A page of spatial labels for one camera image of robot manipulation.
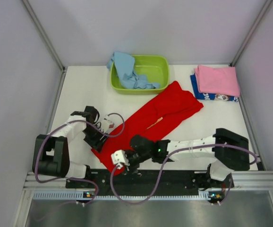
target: green plastic tub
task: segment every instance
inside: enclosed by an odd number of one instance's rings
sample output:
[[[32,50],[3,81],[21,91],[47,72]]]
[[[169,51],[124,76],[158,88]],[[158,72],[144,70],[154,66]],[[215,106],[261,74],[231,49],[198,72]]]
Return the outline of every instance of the green plastic tub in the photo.
[[[149,82],[158,82],[159,89],[126,89],[117,76],[117,70],[112,64],[110,71],[111,86],[120,94],[125,95],[148,95],[158,94],[169,85],[169,66],[167,60],[157,55],[132,55],[136,62],[134,69],[137,74],[145,74]]]

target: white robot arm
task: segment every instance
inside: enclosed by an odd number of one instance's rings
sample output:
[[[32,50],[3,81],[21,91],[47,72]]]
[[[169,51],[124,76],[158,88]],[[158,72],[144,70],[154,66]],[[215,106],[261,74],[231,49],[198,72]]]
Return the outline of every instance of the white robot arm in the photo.
[[[234,170],[249,170],[249,155],[243,151],[225,147],[193,149],[195,146],[216,143],[231,144],[248,149],[248,139],[226,129],[216,129],[216,133],[212,136],[188,141],[159,140],[154,142],[137,135],[130,141],[133,150],[118,150],[111,155],[111,159],[118,169],[125,167],[126,171],[135,172],[139,168],[139,164],[148,159],[163,163],[171,152],[189,148],[172,154],[168,161],[214,158],[215,161],[208,166],[208,172],[210,178],[217,181],[223,181]]]

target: gray wall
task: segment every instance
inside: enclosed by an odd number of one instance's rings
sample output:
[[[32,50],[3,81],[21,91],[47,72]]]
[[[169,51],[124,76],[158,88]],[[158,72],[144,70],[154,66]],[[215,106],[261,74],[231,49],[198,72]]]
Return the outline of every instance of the gray wall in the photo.
[[[65,65],[113,51],[230,63],[266,0],[30,0]]]
[[[0,0],[0,227],[11,226],[60,72],[19,0]]]
[[[264,161],[273,169],[273,7],[237,64]]]

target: pink towel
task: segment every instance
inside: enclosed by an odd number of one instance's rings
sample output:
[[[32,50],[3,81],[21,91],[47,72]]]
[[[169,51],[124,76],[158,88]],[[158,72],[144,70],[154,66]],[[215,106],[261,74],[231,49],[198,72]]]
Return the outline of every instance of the pink towel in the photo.
[[[235,67],[210,68],[199,65],[195,69],[198,91],[239,97],[240,90]]]

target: white table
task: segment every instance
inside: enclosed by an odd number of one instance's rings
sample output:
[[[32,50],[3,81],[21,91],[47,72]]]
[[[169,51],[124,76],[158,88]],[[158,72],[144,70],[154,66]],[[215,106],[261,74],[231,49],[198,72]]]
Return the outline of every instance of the white table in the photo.
[[[177,80],[183,90],[193,92],[190,75],[197,65],[171,65],[170,82]],[[101,116],[118,112],[127,119],[155,95],[120,95],[110,85],[109,71],[105,66],[70,66],[68,67],[52,129],[63,124],[73,111],[83,111],[86,105],[94,106]],[[184,120],[165,139],[192,140],[215,133],[216,128],[226,128],[246,138],[249,138],[239,103],[203,100],[204,104],[198,113]],[[116,126],[121,119],[114,116]],[[70,160],[90,165],[94,168],[105,168],[99,159],[91,152],[90,146],[83,141],[80,133],[69,145]],[[167,163],[168,170],[206,170],[209,159],[190,159]],[[160,164],[150,160],[142,163],[140,169],[159,169]]]

